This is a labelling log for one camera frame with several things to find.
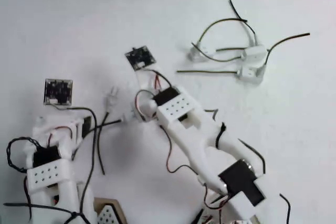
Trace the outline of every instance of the white plastic bracket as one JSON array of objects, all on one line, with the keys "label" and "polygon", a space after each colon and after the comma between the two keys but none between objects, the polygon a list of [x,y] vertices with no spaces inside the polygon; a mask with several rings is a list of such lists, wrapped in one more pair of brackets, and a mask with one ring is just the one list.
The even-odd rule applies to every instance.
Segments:
[{"label": "white plastic bracket", "polygon": [[266,65],[262,65],[259,68],[242,66],[242,68],[238,71],[238,78],[241,81],[260,84],[264,79],[264,74],[266,70]]}]

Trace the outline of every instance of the black cable tie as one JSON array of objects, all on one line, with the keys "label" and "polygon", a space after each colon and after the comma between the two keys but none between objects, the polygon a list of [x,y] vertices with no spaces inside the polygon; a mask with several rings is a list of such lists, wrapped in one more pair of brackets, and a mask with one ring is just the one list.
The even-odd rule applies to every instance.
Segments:
[{"label": "black cable tie", "polygon": [[226,126],[225,123],[222,122],[222,125],[220,127],[220,132],[216,138],[216,148],[218,149],[219,146],[219,139],[221,138],[222,134],[224,133],[224,131],[226,130]]}]

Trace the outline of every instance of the white table surface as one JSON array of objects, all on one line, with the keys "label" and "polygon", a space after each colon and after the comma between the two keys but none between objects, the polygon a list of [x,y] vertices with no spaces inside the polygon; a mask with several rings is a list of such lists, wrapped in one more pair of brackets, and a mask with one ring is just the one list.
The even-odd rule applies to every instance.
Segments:
[{"label": "white table surface", "polygon": [[[217,119],[232,135],[264,155],[268,172],[292,204],[291,223],[334,220],[336,0],[233,1],[267,47],[311,32],[274,50],[259,86],[228,76],[174,73],[193,67],[185,55],[209,23],[234,17],[228,0],[0,0],[1,203],[25,200],[24,176],[7,166],[5,149],[12,138],[31,134],[37,116],[54,112],[43,106],[45,78],[72,79],[73,105],[91,107],[99,121],[104,94],[121,87],[123,102],[109,117],[116,119],[137,89],[124,54],[147,45],[172,82],[186,87],[204,108],[219,108]],[[249,40],[243,26],[231,22],[214,27],[205,41],[230,47]],[[91,141],[75,163],[82,180]],[[105,129],[101,146],[107,175],[96,166],[91,186],[97,197],[118,199],[130,224],[189,223],[199,211],[204,189],[188,170],[174,175],[165,170],[169,146],[154,122]],[[209,154],[217,172],[232,162],[216,150]],[[22,145],[13,146],[13,159],[24,164]],[[171,166],[185,162],[175,145]],[[0,211],[5,223],[28,220],[28,209]],[[261,219],[285,223],[286,213],[279,199]]]}]

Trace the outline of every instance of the circuit board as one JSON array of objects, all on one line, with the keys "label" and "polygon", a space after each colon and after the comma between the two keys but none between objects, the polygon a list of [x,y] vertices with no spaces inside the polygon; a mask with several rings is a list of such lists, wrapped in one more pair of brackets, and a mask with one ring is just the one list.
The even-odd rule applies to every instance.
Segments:
[{"label": "circuit board", "polygon": [[156,60],[146,46],[138,49],[133,48],[133,51],[128,52],[125,56],[135,71],[156,63]]},{"label": "circuit board", "polygon": [[46,79],[44,105],[71,105],[72,80]]}]

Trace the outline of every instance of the white connector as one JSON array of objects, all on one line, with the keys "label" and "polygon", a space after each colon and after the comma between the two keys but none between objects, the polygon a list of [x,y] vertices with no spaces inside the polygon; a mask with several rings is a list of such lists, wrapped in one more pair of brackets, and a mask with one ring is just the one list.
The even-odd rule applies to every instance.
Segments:
[{"label": "white connector", "polygon": [[[197,42],[196,46],[206,55],[208,55],[209,57],[213,58],[213,56],[215,55],[216,50],[214,48],[210,48],[210,47],[205,47],[203,46],[200,42]],[[197,48],[195,48],[194,46],[190,49],[190,52],[188,54],[188,58],[192,61],[192,62],[204,62],[204,61],[208,61],[209,59],[207,59],[206,57],[204,57],[201,52],[199,50],[197,50]]]},{"label": "white connector", "polygon": [[266,57],[266,53],[266,47],[264,45],[258,45],[244,49],[241,58],[243,61],[249,63],[260,62]]},{"label": "white connector", "polygon": [[116,105],[118,100],[118,87],[112,87],[111,92],[108,93],[106,97],[106,111],[112,113],[113,107]]},{"label": "white connector", "polygon": [[237,74],[241,81],[260,84],[264,78],[265,70],[266,65],[259,68],[242,66]]}]

